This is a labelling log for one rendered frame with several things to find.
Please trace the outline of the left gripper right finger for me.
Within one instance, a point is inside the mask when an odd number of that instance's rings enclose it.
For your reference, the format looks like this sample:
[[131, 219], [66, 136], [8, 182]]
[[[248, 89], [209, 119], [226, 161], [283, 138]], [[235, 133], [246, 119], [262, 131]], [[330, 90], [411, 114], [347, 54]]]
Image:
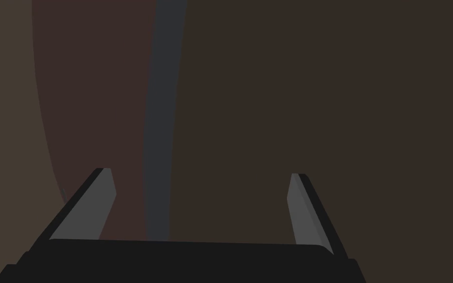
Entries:
[[296, 244], [323, 246], [338, 258], [348, 258], [344, 245], [306, 174], [291, 175], [286, 200]]

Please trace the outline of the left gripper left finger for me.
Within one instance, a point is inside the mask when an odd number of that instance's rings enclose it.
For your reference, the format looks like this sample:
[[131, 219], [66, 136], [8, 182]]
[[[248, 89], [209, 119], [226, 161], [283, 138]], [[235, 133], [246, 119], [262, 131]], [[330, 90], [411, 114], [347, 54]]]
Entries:
[[37, 240], [98, 240], [115, 197], [112, 170], [95, 169]]

